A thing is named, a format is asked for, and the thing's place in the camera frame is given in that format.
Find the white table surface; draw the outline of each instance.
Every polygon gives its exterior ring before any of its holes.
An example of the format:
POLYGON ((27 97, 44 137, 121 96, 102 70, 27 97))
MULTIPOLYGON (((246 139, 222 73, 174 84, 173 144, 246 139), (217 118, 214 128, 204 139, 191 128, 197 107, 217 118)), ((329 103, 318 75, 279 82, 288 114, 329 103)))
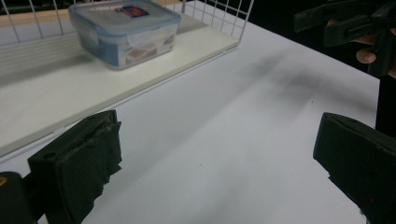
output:
MULTIPOLYGON (((377 91, 248 24, 238 49, 113 106, 122 170, 83 223, 365 223, 312 152, 323 112, 374 126, 377 91)), ((0 171, 26 175, 47 143, 6 155, 0 171)))

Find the container label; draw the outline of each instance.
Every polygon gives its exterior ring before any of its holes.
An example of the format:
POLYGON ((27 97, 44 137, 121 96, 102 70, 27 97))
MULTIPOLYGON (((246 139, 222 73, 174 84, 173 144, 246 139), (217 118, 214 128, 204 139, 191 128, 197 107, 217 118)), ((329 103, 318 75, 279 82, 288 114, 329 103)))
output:
POLYGON ((147 16, 149 13, 139 7, 119 7, 115 9, 116 12, 121 12, 130 18, 147 16))

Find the wire shelf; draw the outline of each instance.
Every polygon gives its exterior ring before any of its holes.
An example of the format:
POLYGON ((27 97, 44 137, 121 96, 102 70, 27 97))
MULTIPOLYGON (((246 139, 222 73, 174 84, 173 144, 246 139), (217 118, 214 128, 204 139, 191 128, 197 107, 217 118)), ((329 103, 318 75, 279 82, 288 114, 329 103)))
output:
MULTIPOLYGON (((93 0, 0 0, 0 46, 74 33, 67 8, 93 0)), ((184 13, 224 34, 242 38, 254 0, 152 0, 184 13)))

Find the white shelf board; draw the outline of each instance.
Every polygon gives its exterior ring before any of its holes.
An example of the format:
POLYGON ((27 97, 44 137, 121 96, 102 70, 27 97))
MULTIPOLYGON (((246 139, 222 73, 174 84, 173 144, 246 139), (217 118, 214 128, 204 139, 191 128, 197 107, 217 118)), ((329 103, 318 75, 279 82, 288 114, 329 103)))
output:
POLYGON ((0 156, 235 48, 239 40, 183 16, 174 49, 114 71, 76 34, 0 49, 0 156))

